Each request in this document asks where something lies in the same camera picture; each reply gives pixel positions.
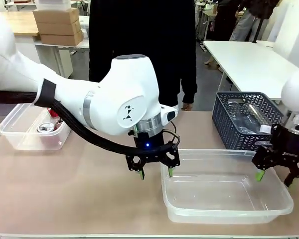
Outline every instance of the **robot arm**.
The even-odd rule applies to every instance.
[[[63,120],[89,142],[125,154],[130,170],[141,171],[144,177],[143,166],[147,162],[160,161],[169,168],[179,165],[178,144],[164,144],[162,136],[163,127],[177,116],[177,110],[160,105],[149,58],[126,55],[113,59],[111,70],[100,83],[65,79],[18,52],[14,35],[0,14],[0,92],[34,93],[36,103],[45,97],[45,81],[55,87],[55,105],[62,107],[51,107],[56,107]],[[103,139],[83,125],[110,135],[133,129],[130,135],[134,136],[137,149]],[[173,153],[176,160],[171,160],[167,153]],[[135,156],[140,158],[138,163],[133,163]]]
[[[299,178],[299,71],[285,83],[282,90],[282,101],[287,107],[281,124],[271,128],[270,147],[260,147],[253,163],[260,170],[280,165],[290,169],[285,179],[286,186]]]

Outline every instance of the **hand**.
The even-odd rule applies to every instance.
[[[191,111],[194,104],[187,104],[183,103],[183,108],[181,108],[183,111]]]

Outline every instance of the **black cable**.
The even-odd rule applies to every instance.
[[[174,132],[177,133],[176,125],[174,124],[173,121],[170,121],[170,122],[171,122],[171,124],[174,126]]]
[[[261,30],[261,27],[262,27],[263,23],[264,23],[264,19],[261,18],[261,19],[260,19],[260,22],[259,22],[259,25],[258,25],[258,27],[257,27],[257,31],[256,31],[256,34],[255,34],[253,43],[257,43],[257,39],[258,39],[258,36],[259,36],[259,33],[260,33],[260,30]]]
[[[0,104],[24,104],[33,103],[36,98],[36,93],[34,92],[7,92],[0,91]],[[50,106],[63,120],[64,122],[80,137],[89,143],[96,145],[105,150],[129,155],[129,156],[145,156],[145,155],[159,155],[169,152],[172,148],[176,147],[172,141],[167,144],[157,147],[155,149],[141,149],[135,147],[129,147],[112,142],[108,139],[102,138],[92,131],[88,130],[84,125],[82,125],[72,114],[69,112],[60,102],[56,99],[53,100]]]

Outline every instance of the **black pants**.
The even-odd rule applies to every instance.
[[[219,7],[215,18],[213,39],[215,41],[229,41],[236,25],[236,9],[232,7]]]

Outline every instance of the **black cable sleeve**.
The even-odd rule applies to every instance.
[[[0,91],[0,104],[26,104],[33,103],[36,98],[34,92]]]
[[[44,79],[42,83],[41,93],[34,105],[40,107],[50,107],[50,105],[54,101],[55,89],[55,83]]]
[[[33,103],[36,99],[36,93],[34,92],[8,92],[0,91],[0,104],[24,104]],[[60,102],[53,100],[50,106],[63,120],[64,122],[80,137],[89,143],[96,145],[102,149],[129,156],[145,156],[145,155],[159,155],[169,152],[175,144],[169,141],[167,144],[157,147],[155,149],[140,149],[135,147],[129,147],[112,142],[108,139],[98,136],[92,131],[88,130],[82,125]]]

